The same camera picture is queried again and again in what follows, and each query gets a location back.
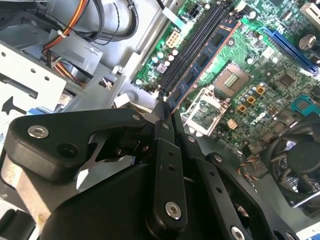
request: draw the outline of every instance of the chip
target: chip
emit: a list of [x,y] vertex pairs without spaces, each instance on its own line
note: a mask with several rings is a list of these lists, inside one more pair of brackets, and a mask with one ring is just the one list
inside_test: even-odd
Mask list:
[[315,100],[320,99],[320,87],[319,87],[319,86],[315,86],[315,87],[311,90],[310,94],[313,96],[313,98],[314,98]]
[[224,36],[221,33],[217,32],[216,35],[211,39],[211,44],[217,48],[223,40]]
[[179,101],[180,97],[182,96],[182,92],[181,89],[178,88],[177,90],[174,91],[172,97],[173,97],[173,101],[175,101],[176,103]]
[[165,73],[167,68],[168,67],[166,65],[164,65],[163,63],[160,63],[159,66],[156,68],[156,70],[163,74]]
[[278,79],[278,81],[285,88],[290,87],[295,82],[295,80],[291,76],[289,76],[288,74],[285,74],[282,77],[280,77]]
[[184,78],[185,84],[189,86],[189,84],[193,84],[194,74],[190,71]]
[[279,7],[283,3],[283,0],[270,0],[270,2],[276,7]]
[[209,57],[207,54],[202,53],[202,55],[199,57],[197,63],[199,64],[200,67],[203,67],[204,65],[207,64]]

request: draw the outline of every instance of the white sticker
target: white sticker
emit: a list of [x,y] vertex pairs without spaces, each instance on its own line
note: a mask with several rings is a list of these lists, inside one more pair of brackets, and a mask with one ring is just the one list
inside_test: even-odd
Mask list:
[[274,54],[275,50],[272,47],[268,46],[266,50],[263,51],[262,56],[266,59],[270,58],[272,54]]

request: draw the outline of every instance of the black ram slot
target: black ram slot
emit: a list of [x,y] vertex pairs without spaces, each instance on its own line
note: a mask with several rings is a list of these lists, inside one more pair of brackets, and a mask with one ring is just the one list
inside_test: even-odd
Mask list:
[[203,44],[210,37],[213,31],[218,26],[218,23],[224,19],[230,12],[229,4],[216,5],[207,14],[207,17],[202,21],[197,32],[193,35],[184,51],[173,62],[171,67],[166,71],[160,83],[161,90],[166,94],[174,88],[176,82],[181,77],[185,70],[185,66],[189,66],[190,62],[194,59],[194,56],[202,48]]

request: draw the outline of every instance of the ram slot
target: ram slot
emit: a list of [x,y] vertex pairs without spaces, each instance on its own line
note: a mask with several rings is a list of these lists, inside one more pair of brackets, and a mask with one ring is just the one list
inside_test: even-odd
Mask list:
[[218,24],[212,36],[206,41],[204,47],[178,81],[172,94],[167,98],[166,101],[170,104],[171,113],[175,112],[193,84],[199,80],[240,24],[238,21],[229,19]]
[[189,40],[184,50],[176,57],[173,64],[165,72],[165,75],[160,82],[160,90],[166,95],[176,85],[175,79],[179,79],[183,73],[183,67],[188,66],[193,57],[199,52],[199,49],[204,45],[208,37],[216,29],[221,19],[224,19],[230,13],[230,4],[227,2],[221,5],[215,5],[210,9],[210,12],[203,19],[202,24]]

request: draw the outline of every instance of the integrated circuit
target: integrated circuit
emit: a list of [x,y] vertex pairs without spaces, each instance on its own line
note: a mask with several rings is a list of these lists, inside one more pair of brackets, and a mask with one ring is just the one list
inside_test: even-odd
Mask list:
[[197,63],[199,64],[200,67],[203,67],[207,64],[208,60],[209,60],[208,55],[205,53],[202,53],[202,55],[199,57]]
[[229,64],[217,77],[215,87],[232,97],[249,81],[249,76],[233,63]]
[[281,76],[279,79],[278,79],[279,83],[284,86],[285,88],[288,88],[290,87],[292,84],[294,84],[295,80],[289,76],[288,74],[285,74],[283,76]]

